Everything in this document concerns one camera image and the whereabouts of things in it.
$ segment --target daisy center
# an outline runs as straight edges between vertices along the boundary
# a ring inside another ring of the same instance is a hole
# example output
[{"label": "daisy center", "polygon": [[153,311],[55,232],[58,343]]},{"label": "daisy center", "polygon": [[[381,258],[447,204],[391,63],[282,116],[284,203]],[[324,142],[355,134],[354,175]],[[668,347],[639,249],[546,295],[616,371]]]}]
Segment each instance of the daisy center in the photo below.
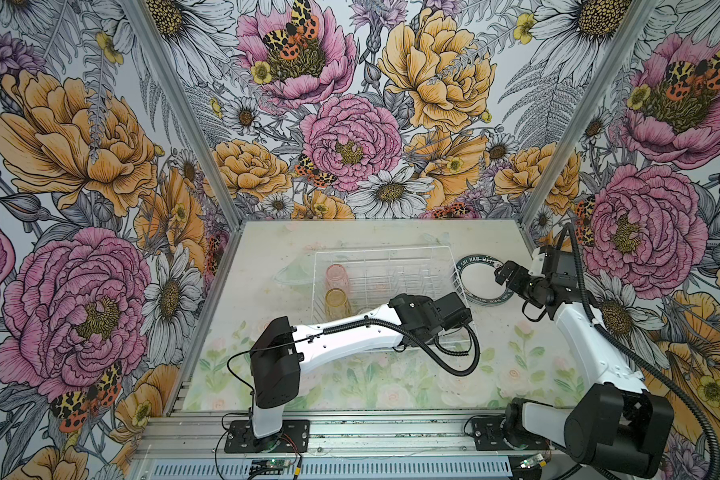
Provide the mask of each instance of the daisy center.
[{"label": "daisy center", "polygon": [[117,302],[106,296],[97,302],[88,303],[85,312],[87,313],[85,322],[75,327],[77,334],[89,339],[91,335],[97,333],[101,338],[108,340],[120,320]]},{"label": "daisy center", "polygon": [[173,35],[181,30],[181,11],[173,0],[146,0],[146,7],[150,10],[157,30],[162,35]]},{"label": "daisy center", "polygon": [[181,169],[184,178],[190,182],[195,182],[195,166],[191,162],[185,162]]},{"label": "daisy center", "polygon": [[337,154],[342,156],[342,163],[344,165],[359,164],[360,160],[362,160],[362,146],[357,145],[352,140],[347,141],[346,145],[336,142],[336,146],[333,149]]},{"label": "daisy center", "polygon": [[163,294],[160,296],[160,312],[163,313],[163,318],[169,319],[178,309],[179,283],[171,279],[163,287]]},{"label": "daisy center", "polygon": [[405,187],[400,184],[382,185],[376,192],[376,198],[388,204],[398,200],[405,193]]},{"label": "daisy center", "polygon": [[579,30],[593,37],[615,32],[632,0],[587,0],[579,12]]},{"label": "daisy center", "polygon": [[597,135],[601,130],[603,129],[603,122],[601,122],[599,119],[592,120],[589,125],[586,126],[586,130],[584,131],[584,134],[587,137],[594,137]]},{"label": "daisy center", "polygon": [[699,125],[708,115],[716,92],[706,87],[694,87],[679,101],[670,100],[666,96],[668,82],[661,82],[650,92],[643,105],[643,113],[658,121],[668,123],[676,134]]},{"label": "daisy center", "polygon": [[626,309],[614,300],[604,300],[600,308],[603,312],[605,326],[613,333],[626,335],[632,331],[632,317]]},{"label": "daisy center", "polygon": [[240,110],[237,115],[237,119],[240,120],[240,125],[243,127],[250,127],[253,125],[253,113],[250,110]]},{"label": "daisy center", "polygon": [[488,151],[488,158],[496,160],[507,154],[507,147],[504,145],[495,145]]},{"label": "daisy center", "polygon": [[305,40],[305,43],[306,46],[300,46],[298,56],[292,60],[285,60],[279,52],[270,52],[267,59],[271,69],[270,74],[280,82],[302,75],[319,78],[326,66],[326,53],[320,48],[320,41],[317,38]]},{"label": "daisy center", "polygon": [[638,232],[640,232],[640,226],[631,224],[626,215],[622,215],[616,221],[616,233],[610,240],[616,245],[616,250],[622,254],[632,254],[640,245],[640,239],[635,235]]}]

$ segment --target moth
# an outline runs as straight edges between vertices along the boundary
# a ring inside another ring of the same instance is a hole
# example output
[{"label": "moth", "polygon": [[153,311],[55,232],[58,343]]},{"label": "moth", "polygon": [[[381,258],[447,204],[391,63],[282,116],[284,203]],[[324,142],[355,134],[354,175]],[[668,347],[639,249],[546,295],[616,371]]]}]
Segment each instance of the moth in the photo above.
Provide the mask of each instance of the moth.
[{"label": "moth", "polygon": [[338,180],[334,174],[320,171],[312,159],[304,154],[298,156],[293,169],[302,177],[307,177],[307,180],[318,188],[325,188]]},{"label": "moth", "polygon": [[691,91],[698,96],[704,88],[720,90],[720,50],[698,65],[678,61],[666,66],[664,80],[670,85],[666,96],[672,101],[681,101]]},{"label": "moth", "polygon": [[114,405],[123,391],[123,367],[116,362],[87,390],[67,392],[50,403],[50,411],[61,420],[59,430],[72,433],[83,427],[89,416],[96,417],[99,410]]},{"label": "moth", "polygon": [[262,37],[262,41],[283,60],[296,60],[302,48],[307,47],[307,41],[317,38],[319,32],[320,21],[312,14],[309,0],[294,0],[291,21],[286,24],[286,29],[270,32]]}]

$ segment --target fern leaf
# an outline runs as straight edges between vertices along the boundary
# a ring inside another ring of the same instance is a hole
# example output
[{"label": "fern leaf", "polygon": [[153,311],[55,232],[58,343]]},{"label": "fern leaf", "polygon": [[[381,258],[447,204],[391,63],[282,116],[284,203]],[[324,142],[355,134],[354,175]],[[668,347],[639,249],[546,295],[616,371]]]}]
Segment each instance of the fern leaf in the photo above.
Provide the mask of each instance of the fern leaf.
[{"label": "fern leaf", "polygon": [[53,14],[51,24],[54,26],[50,32],[34,32],[28,36],[37,43],[35,48],[41,53],[46,65],[59,75],[56,69],[58,64],[61,73],[65,73],[65,64],[71,63],[78,55],[78,42],[81,40],[80,25],[70,0],[44,0]]}]

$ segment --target floral wallpaper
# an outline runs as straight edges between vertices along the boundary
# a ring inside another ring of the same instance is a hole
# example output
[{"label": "floral wallpaper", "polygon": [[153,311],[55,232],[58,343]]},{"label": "floral wallpaper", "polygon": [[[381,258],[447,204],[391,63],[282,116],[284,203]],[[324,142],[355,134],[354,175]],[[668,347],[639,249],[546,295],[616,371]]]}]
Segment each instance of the floral wallpaper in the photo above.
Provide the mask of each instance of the floral wallpaper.
[{"label": "floral wallpaper", "polygon": [[0,0],[0,478],[128,475],[229,240],[115,7]]},{"label": "floral wallpaper", "polygon": [[[553,190],[530,234],[557,243],[574,222],[607,328],[680,385],[720,437],[720,0],[662,2],[643,36],[581,133],[576,194],[561,209]],[[660,474],[702,478],[700,427],[646,376],[675,409]]]}]

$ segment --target white daisy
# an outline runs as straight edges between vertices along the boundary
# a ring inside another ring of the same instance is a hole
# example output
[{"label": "white daisy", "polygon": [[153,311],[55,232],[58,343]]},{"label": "white daisy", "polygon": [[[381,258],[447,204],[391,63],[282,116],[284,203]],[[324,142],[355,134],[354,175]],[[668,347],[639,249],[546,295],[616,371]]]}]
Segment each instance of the white daisy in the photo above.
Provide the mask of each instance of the white daisy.
[{"label": "white daisy", "polygon": [[622,285],[621,280],[605,272],[600,276],[585,274],[584,280],[588,291],[602,304],[600,311],[608,331],[647,362],[669,369],[666,355],[648,336],[649,331],[661,330],[664,322],[652,310],[634,306],[635,288],[629,283]]},{"label": "white daisy", "polygon": [[[101,17],[105,33],[112,37],[115,50],[125,54],[134,51],[136,70],[144,78],[149,63],[123,10],[123,2],[131,1],[93,0],[91,5]],[[235,44],[234,4],[226,0],[145,1],[182,80],[198,85],[221,79],[219,66],[230,62],[231,54],[226,52]]]},{"label": "white daisy", "polygon": [[275,218],[290,218],[293,213],[293,200],[283,194],[269,195],[262,200],[262,210]]},{"label": "white daisy", "polygon": [[240,135],[253,134],[262,126],[255,98],[235,98],[225,105],[222,112],[224,123]]},{"label": "white daisy", "polygon": [[503,162],[518,152],[520,144],[510,134],[494,135],[485,146],[485,154],[490,163]]},{"label": "white daisy", "polygon": [[0,23],[21,33],[47,34],[57,15],[49,0],[0,0]]},{"label": "white daisy", "polygon": [[356,218],[411,218],[424,212],[429,195],[419,195],[434,188],[431,177],[413,177],[412,165],[394,176],[386,170],[359,181],[360,190],[346,198]]},{"label": "white daisy", "polygon": [[542,204],[536,212],[536,215],[534,215],[533,221],[530,223],[530,234],[535,239],[547,236],[549,232],[552,231],[553,224],[554,214],[552,213],[552,209]]},{"label": "white daisy", "polygon": [[530,34],[542,40],[531,63],[546,62],[543,75],[560,69],[585,84],[597,69],[631,0],[541,0]]},{"label": "white daisy", "polygon": [[[670,5],[654,8],[648,17],[648,23],[637,34],[634,56],[642,62],[648,60],[653,49],[666,38],[670,27],[674,24],[677,24],[677,15]],[[632,57],[627,55],[624,62],[626,70],[630,69],[631,62]]]},{"label": "white daisy", "polygon": [[194,312],[202,296],[200,270],[194,264],[186,268],[190,250],[179,244],[173,253],[173,265],[168,265],[166,257],[157,256],[157,283],[150,283],[144,290],[141,334],[149,332],[147,356],[153,365],[181,363],[190,345]]},{"label": "white daisy", "polygon": [[237,9],[240,14],[254,12],[257,8],[261,13],[269,16],[272,7],[280,13],[286,13],[287,0],[237,0]]},{"label": "white daisy", "polygon": [[602,105],[597,108],[595,116],[586,125],[584,133],[581,135],[581,144],[583,146],[595,145],[595,143],[603,136],[605,129],[610,124],[610,121],[614,119],[614,116],[608,111],[607,108]]},{"label": "white daisy", "polygon": [[677,33],[693,32],[693,43],[699,43],[707,35],[709,46],[720,43],[720,0],[682,0],[676,10],[685,15],[677,24]]}]

